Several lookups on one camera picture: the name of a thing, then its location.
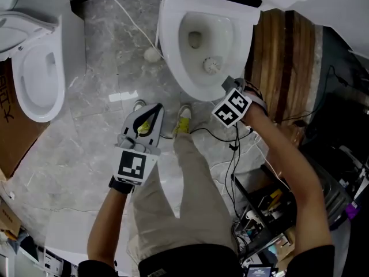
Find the person's right hand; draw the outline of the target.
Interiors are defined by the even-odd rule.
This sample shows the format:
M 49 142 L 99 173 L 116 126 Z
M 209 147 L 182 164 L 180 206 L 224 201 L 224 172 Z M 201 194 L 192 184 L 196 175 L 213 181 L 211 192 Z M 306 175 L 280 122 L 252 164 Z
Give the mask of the person's right hand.
M 255 102 L 257 105 L 259 105 L 263 109 L 265 115 L 268 116 L 267 104 L 263 100 L 261 92 L 254 84 L 252 84 L 250 81 L 244 80 L 243 94 L 249 97 L 252 102 Z

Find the white toilet brush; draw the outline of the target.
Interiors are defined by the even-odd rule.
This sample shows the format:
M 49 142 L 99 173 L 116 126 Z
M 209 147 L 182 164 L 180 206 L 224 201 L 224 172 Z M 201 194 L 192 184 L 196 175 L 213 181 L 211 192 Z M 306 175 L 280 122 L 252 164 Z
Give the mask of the white toilet brush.
M 223 83 L 229 76 L 229 63 L 220 55 L 213 55 L 204 59 L 202 63 L 204 81 Z

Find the beige trousers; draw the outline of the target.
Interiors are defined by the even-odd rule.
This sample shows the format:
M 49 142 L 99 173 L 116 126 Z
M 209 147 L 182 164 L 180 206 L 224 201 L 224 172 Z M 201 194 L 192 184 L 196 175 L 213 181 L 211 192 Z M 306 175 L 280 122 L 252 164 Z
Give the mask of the beige trousers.
M 187 133 L 176 135 L 174 150 L 184 182 L 180 217 L 175 217 L 155 167 L 131 196 L 128 255 L 138 264 L 161 252 L 193 246 L 211 252 L 220 248 L 235 256 L 232 219 L 206 159 Z

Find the black shelf rack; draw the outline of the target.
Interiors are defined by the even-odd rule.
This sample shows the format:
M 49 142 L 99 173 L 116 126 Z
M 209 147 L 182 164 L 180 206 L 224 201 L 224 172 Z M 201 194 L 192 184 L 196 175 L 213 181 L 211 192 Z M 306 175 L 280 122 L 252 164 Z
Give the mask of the black shelf rack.
M 246 232 L 250 242 L 242 249 L 245 258 L 259 253 L 275 242 L 296 222 L 296 203 L 292 192 L 266 167 L 251 170 L 245 178 L 234 175 L 234 183 L 241 194 L 240 232 Z M 279 201 L 270 195 L 283 191 Z

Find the black wristwatch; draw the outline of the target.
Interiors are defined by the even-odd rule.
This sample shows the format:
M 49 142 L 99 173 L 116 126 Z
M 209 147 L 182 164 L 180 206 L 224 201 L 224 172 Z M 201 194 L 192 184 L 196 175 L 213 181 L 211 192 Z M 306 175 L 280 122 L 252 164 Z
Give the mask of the black wristwatch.
M 109 188 L 115 189 L 116 191 L 122 194 L 129 194 L 133 189 L 132 184 L 117 181 L 114 176 L 111 177 L 111 180 L 108 186 Z

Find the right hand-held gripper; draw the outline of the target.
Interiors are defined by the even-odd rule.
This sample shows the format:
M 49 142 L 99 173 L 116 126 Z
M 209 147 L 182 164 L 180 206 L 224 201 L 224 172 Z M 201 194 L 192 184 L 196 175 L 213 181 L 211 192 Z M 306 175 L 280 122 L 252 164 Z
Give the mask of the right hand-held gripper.
M 225 92 L 229 92 L 225 98 L 215 106 L 212 115 L 226 128 L 230 128 L 240 121 L 251 106 L 252 100 L 240 93 L 244 90 L 245 79 L 228 76 L 222 83 Z

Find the purple object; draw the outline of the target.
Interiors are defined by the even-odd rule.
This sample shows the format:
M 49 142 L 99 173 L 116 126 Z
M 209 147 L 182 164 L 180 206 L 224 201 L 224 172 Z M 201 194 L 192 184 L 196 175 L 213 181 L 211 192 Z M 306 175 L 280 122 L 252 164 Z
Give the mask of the purple object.
M 352 221 L 359 213 L 360 205 L 356 201 L 352 201 L 345 208 L 345 213 L 350 221 Z

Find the person's left forearm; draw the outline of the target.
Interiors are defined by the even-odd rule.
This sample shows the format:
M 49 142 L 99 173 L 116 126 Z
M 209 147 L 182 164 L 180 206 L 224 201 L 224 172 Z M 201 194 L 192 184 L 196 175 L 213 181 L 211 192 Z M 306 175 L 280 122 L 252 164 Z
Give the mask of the person's left forearm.
M 108 192 L 92 226 L 88 244 L 88 259 L 101 261 L 114 268 L 122 216 L 127 194 L 113 188 Z

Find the large printed cardboard box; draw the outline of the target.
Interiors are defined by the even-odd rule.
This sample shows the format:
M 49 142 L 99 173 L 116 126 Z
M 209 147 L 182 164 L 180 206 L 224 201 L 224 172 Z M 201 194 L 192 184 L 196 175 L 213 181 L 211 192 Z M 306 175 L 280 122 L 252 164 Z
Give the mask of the large printed cardboard box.
M 37 123 L 17 100 L 12 63 L 0 62 L 0 181 L 8 181 L 49 123 Z

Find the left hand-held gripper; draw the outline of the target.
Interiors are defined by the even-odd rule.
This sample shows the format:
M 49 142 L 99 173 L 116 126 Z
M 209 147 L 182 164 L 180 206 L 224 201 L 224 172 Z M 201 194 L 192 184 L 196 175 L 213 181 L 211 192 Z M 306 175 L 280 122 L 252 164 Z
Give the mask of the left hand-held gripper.
M 150 122 L 149 133 L 139 136 L 137 129 L 147 119 Z M 164 107 L 161 103 L 149 104 L 127 116 L 112 152 L 115 180 L 137 186 L 146 182 L 161 154 L 157 145 L 163 119 Z

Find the plain white toilet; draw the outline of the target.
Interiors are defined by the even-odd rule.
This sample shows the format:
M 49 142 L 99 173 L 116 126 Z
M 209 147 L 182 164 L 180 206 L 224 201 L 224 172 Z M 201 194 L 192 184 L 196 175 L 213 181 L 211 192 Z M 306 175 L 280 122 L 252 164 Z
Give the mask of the plain white toilet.
M 10 59 L 17 100 L 38 123 L 60 112 L 86 72 L 84 21 L 70 0 L 0 0 L 0 61 Z

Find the person's yellow shoe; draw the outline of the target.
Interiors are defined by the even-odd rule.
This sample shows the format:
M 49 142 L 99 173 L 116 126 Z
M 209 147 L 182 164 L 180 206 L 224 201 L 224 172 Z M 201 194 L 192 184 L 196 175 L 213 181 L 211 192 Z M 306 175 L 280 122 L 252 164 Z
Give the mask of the person's yellow shoe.
M 190 121 L 192 119 L 191 106 L 188 104 L 183 105 L 178 112 L 177 123 L 173 130 L 173 137 L 175 138 L 178 133 L 190 133 Z
M 143 108 L 144 106 L 146 106 L 146 103 L 143 100 L 137 100 L 134 103 L 133 106 L 133 111 L 137 111 L 141 108 Z M 148 134 L 150 130 L 150 118 L 148 118 L 145 122 L 142 123 L 142 125 L 140 125 L 137 129 L 138 135 L 139 136 L 143 136 L 145 134 Z

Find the small cardboard box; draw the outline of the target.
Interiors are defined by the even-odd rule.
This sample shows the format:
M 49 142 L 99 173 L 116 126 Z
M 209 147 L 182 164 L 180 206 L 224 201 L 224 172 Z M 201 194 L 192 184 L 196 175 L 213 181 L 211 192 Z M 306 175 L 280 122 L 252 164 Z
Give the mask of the small cardboard box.
M 20 227 L 20 219 L 0 197 L 0 231 L 3 231 L 10 239 L 16 240 Z

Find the person's right yellow shoe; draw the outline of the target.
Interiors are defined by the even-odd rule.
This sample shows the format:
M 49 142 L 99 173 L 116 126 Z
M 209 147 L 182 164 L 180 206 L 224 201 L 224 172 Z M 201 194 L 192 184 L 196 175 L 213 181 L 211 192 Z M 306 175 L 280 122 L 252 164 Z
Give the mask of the person's right yellow shoe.
M 192 119 L 191 106 L 188 104 L 183 105 L 178 112 L 177 123 L 173 130 L 173 137 L 175 138 L 178 133 L 190 133 L 190 121 Z

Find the person's left yellow shoe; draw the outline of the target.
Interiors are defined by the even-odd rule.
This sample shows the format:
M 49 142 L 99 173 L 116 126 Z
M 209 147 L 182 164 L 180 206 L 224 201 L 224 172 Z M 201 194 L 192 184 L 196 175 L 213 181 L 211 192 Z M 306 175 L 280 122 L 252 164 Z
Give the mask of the person's left yellow shoe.
M 137 100 L 134 103 L 133 106 L 133 111 L 137 111 L 141 108 L 143 108 L 144 106 L 146 106 L 146 103 L 143 100 Z M 140 125 L 137 129 L 138 135 L 139 136 L 143 136 L 145 134 L 148 134 L 150 130 L 150 118 L 148 118 L 145 122 L 142 123 L 142 125 Z

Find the person's right forearm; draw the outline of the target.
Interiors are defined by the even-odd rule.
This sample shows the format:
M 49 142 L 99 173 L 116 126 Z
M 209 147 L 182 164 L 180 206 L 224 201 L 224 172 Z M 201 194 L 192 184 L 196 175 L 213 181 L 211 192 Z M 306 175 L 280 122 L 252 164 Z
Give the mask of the person's right forearm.
M 334 254 L 322 186 L 314 169 L 300 151 L 273 125 L 257 104 L 252 104 L 243 121 L 264 140 L 276 155 L 282 175 L 297 206 L 295 253 L 316 249 Z

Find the white toilet with black strip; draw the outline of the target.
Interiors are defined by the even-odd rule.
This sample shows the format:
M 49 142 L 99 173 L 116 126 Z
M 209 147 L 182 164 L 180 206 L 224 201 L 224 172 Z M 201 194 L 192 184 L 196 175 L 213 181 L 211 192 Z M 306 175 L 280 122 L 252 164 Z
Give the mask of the white toilet with black strip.
M 220 55 L 229 76 L 242 77 L 261 13 L 300 1 L 306 0 L 161 0 L 159 42 L 175 80 L 197 100 L 223 98 L 222 83 L 203 79 L 204 59 Z

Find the black screen device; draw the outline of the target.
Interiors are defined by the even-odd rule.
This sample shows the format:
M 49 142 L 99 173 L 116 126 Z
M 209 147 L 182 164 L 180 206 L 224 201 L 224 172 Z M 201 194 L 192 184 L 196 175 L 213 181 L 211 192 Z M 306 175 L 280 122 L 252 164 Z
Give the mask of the black screen device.
M 249 265 L 245 277 L 276 277 L 278 268 L 269 265 Z

